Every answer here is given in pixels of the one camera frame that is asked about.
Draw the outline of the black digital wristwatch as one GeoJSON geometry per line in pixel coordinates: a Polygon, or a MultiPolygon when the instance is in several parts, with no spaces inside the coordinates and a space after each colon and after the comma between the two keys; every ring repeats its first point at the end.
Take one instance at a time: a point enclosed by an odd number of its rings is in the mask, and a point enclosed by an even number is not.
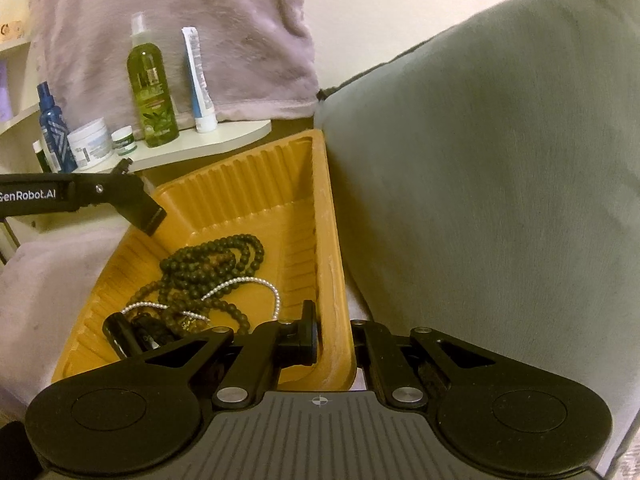
{"type": "Polygon", "coordinates": [[[162,321],[146,313],[129,321],[126,315],[116,312],[105,319],[102,332],[121,360],[141,356],[178,340],[162,321]]]}

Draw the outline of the orange ribbed plastic tray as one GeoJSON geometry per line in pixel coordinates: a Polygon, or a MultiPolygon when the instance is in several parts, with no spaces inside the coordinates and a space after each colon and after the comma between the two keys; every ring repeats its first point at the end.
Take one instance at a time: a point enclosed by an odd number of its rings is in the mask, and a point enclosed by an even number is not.
{"type": "Polygon", "coordinates": [[[356,359],[338,246],[326,144],[308,130],[162,185],[167,217],[153,236],[129,229],[80,311],[54,371],[64,379],[114,363],[102,325],[169,300],[172,325],[254,330],[316,304],[317,362],[292,366],[290,391],[347,389],[356,359]]]}

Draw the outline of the black white lip balm stick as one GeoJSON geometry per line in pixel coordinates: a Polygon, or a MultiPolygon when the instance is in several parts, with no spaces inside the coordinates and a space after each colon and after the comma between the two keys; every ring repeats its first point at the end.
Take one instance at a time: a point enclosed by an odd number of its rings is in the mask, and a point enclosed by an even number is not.
{"type": "Polygon", "coordinates": [[[47,155],[44,152],[44,149],[39,140],[35,140],[34,142],[32,142],[32,150],[37,157],[38,164],[42,172],[44,174],[50,174],[52,172],[52,169],[48,163],[47,155]]]}

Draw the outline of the small green-label jar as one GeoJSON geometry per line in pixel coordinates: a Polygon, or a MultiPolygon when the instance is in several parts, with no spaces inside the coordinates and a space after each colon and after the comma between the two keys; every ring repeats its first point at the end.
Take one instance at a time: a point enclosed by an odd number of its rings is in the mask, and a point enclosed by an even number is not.
{"type": "Polygon", "coordinates": [[[111,139],[118,156],[125,156],[137,148],[134,129],[130,125],[115,130],[111,134],[111,139]]]}

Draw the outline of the white cream jar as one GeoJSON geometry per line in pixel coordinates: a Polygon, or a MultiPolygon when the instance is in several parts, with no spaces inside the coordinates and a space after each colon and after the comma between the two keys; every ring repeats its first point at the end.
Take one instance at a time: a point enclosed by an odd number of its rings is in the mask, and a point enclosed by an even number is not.
{"type": "Polygon", "coordinates": [[[111,133],[103,117],[72,131],[67,139],[79,170],[92,168],[113,154],[111,133]]]}

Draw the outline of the blue spray bottle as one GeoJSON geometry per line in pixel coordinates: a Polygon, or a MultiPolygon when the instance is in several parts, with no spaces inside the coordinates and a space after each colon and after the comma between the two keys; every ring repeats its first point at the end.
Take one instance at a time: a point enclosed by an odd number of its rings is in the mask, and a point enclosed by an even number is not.
{"type": "Polygon", "coordinates": [[[64,122],[62,110],[55,103],[47,81],[37,86],[39,98],[39,125],[43,139],[53,160],[53,169],[62,174],[71,174],[77,169],[68,135],[70,130],[64,122]]]}

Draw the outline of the lilac fleece bed cover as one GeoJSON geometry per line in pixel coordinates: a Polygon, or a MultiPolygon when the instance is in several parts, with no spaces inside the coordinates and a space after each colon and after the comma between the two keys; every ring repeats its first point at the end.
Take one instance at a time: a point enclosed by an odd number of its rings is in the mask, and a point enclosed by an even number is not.
{"type": "Polygon", "coordinates": [[[66,339],[128,224],[102,220],[42,234],[1,271],[1,411],[22,416],[47,387],[66,339]]]}

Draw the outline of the purple bottle on shelf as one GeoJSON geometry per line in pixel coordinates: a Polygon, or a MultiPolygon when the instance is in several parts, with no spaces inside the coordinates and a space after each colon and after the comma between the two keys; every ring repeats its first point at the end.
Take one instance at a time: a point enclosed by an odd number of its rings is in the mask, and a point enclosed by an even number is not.
{"type": "Polygon", "coordinates": [[[8,81],[8,66],[0,60],[0,122],[7,122],[13,117],[8,81]]]}

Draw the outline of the blue white tube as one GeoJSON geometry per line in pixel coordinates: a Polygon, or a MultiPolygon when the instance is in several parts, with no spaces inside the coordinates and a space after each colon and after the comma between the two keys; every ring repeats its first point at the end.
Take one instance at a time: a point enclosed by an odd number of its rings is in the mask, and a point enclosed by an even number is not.
{"type": "Polygon", "coordinates": [[[198,133],[211,133],[216,130],[218,122],[204,73],[200,36],[192,26],[183,27],[181,32],[188,60],[195,129],[198,133]]]}

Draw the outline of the green olive spray bottle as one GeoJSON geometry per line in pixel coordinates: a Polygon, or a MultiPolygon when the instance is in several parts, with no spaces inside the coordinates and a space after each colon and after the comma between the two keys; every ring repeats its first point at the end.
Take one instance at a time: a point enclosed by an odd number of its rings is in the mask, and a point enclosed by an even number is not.
{"type": "Polygon", "coordinates": [[[144,142],[158,148],[179,136],[177,119],[160,48],[151,39],[144,14],[131,17],[132,48],[127,58],[134,106],[139,115],[144,142]]]}

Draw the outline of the small wooden box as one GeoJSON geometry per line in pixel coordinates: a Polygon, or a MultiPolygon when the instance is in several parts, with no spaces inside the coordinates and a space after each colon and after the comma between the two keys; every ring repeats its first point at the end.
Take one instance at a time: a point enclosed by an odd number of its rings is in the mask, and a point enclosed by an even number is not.
{"type": "Polygon", "coordinates": [[[24,35],[24,23],[20,20],[6,22],[0,25],[0,42],[2,44],[22,39],[24,35]]]}

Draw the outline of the lilac fleece blanket hanging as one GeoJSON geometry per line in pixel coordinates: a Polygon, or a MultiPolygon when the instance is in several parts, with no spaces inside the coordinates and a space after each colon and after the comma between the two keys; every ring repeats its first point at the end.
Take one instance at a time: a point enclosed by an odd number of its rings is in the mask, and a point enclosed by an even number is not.
{"type": "Polygon", "coordinates": [[[319,89],[305,0],[29,0],[38,72],[78,128],[120,128],[139,113],[127,58],[163,57],[175,110],[202,102],[222,122],[299,119],[319,89]]]}

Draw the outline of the grey cushion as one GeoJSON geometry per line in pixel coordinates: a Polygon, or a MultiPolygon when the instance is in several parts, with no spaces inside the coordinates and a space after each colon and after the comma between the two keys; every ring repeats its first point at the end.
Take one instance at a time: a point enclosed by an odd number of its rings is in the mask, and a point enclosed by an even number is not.
{"type": "Polygon", "coordinates": [[[639,0],[508,0],[324,92],[346,266],[373,317],[639,419],[639,0]]]}

